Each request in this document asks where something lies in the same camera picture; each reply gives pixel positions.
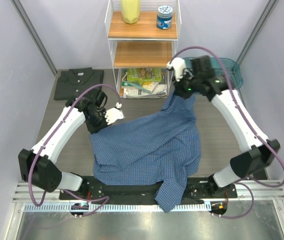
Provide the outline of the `blue plaid long sleeve shirt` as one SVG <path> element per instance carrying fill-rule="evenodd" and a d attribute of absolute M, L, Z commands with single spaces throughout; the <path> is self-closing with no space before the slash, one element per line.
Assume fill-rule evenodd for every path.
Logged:
<path fill-rule="evenodd" d="M 113 186 L 161 183 L 155 201 L 171 211 L 201 159 L 194 103 L 171 94 L 160 111 L 92 134 L 94 177 Z"/>

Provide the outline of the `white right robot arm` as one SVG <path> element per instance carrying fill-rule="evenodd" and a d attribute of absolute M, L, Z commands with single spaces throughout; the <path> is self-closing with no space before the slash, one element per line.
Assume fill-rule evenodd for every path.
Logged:
<path fill-rule="evenodd" d="M 173 71 L 174 93 L 183 99 L 194 93 L 207 97 L 222 114 L 238 142 L 241 153 L 207 180 L 207 191 L 215 198 L 224 194 L 233 183 L 268 167 L 280 148 L 277 140 L 270 140 L 256 125 L 233 87 L 223 62 L 220 59 L 217 62 L 222 70 L 220 74 L 216 73 L 207 55 L 192 59 L 190 68 L 180 57 L 166 65 Z"/>

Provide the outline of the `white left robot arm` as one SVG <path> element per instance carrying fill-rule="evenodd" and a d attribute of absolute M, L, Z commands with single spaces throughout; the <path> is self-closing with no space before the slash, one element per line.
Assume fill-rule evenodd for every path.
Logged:
<path fill-rule="evenodd" d="M 60 171 L 56 162 L 70 137 L 82 124 L 86 124 L 91 133 L 106 126 L 106 103 L 107 96 L 100 87 L 89 91 L 79 101 L 70 98 L 46 135 L 31 150 L 20 151 L 21 176 L 29 189 L 36 186 L 49 193 L 70 190 L 79 200 L 87 196 L 86 180 L 78 174 Z"/>

